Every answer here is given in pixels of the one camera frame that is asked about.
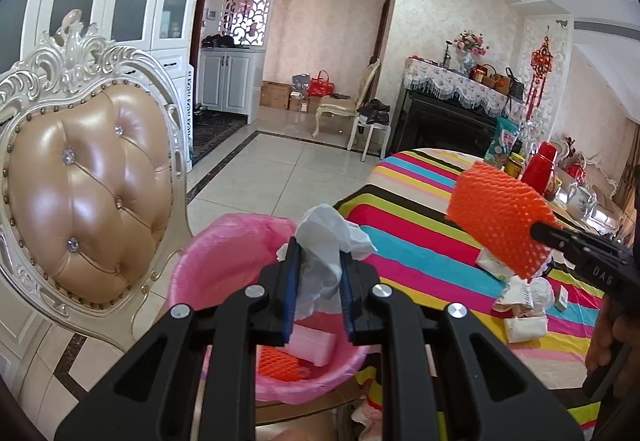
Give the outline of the person's right hand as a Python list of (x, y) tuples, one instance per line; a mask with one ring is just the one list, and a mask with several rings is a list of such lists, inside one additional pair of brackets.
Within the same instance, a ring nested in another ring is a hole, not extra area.
[(611, 298), (605, 295), (601, 302), (596, 326), (593, 328), (590, 346), (586, 355), (586, 368), (589, 372), (599, 366), (610, 363), (614, 340), (630, 347), (626, 363), (614, 383), (614, 395), (623, 398), (629, 391), (639, 385), (640, 374), (640, 327), (638, 317), (627, 317), (621, 314), (615, 321), (611, 320)]

